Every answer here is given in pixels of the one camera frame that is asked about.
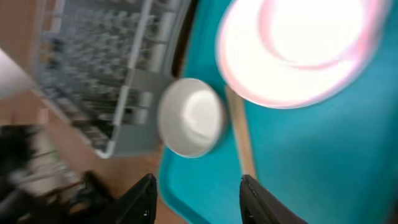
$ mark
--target gray dish rack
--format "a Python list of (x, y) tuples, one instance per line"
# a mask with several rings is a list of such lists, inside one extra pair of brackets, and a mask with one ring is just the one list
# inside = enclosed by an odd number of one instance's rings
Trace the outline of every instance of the gray dish rack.
[(191, 0), (44, 0), (35, 73), (53, 109), (101, 158), (159, 149), (157, 105), (173, 81)]

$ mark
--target brown table surface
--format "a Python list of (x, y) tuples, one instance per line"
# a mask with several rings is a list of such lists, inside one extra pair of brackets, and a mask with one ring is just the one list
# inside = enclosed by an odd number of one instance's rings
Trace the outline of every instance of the brown table surface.
[[(30, 50), (34, 34), (36, 4), (39, 0), (0, 0), (0, 48), (24, 70), (29, 71)], [(35, 124), (39, 110), (48, 108), (33, 91), (25, 91), (0, 101), (0, 121), (13, 124)], [(161, 150), (148, 156), (128, 159), (100, 159), (83, 143), (77, 133), (50, 110), (46, 132), (60, 155), (77, 173), (94, 170), (113, 192), (122, 194), (141, 177), (158, 174)], [(160, 199), (156, 223), (180, 223)]]

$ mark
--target blue tray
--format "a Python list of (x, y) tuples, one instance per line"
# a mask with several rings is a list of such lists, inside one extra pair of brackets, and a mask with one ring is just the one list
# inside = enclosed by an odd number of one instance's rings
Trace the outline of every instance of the blue tray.
[[(185, 71), (223, 100), (215, 37), (228, 4), (200, 1)], [(391, 211), (398, 159), (398, 4), (391, 10), (370, 66), (341, 93), (297, 110), (245, 102), (260, 183), (309, 223), (382, 223)], [(201, 158), (165, 150), (160, 191), (192, 223), (241, 223), (240, 181), (231, 127)]]

